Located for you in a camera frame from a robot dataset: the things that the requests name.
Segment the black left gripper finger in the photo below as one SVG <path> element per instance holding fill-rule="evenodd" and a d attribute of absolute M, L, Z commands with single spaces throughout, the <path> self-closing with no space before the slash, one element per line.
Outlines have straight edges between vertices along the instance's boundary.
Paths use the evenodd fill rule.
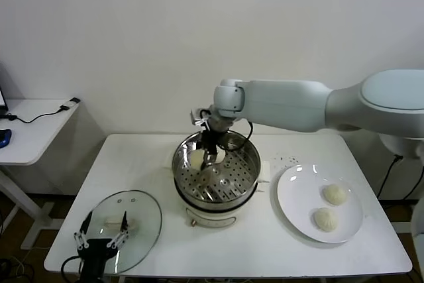
<path fill-rule="evenodd" d="M 74 240 L 76 242 L 77 249 L 87 249 L 89 247 L 88 240 L 86 238 L 87 230 L 91 222 L 92 212 L 90 211 L 87 217 L 83 220 L 79 231 L 74 233 Z"/>
<path fill-rule="evenodd" d="M 124 212 L 120 231 L 109 241 L 107 244 L 108 247 L 120 247 L 128 239 L 128 221 L 127 221 L 127 212 Z"/>

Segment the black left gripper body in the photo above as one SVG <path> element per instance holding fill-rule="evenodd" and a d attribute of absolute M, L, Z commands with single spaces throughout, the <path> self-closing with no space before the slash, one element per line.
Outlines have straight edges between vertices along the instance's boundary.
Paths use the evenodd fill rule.
<path fill-rule="evenodd" d="M 110 242 L 111 239 L 89 239 L 88 248 L 78 252 L 83 263 L 78 282 L 103 282 L 107 261 L 118 253 Z"/>

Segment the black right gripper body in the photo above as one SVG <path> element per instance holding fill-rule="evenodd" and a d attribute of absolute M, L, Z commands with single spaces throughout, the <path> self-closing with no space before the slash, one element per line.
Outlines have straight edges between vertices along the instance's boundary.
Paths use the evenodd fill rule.
<path fill-rule="evenodd" d="M 217 132 L 214 130 L 207 130 L 201 132 L 201 140 L 206 144 L 206 151 L 210 153 L 218 153 L 219 150 L 225 150 L 224 146 L 221 144 L 223 141 L 224 133 Z"/>

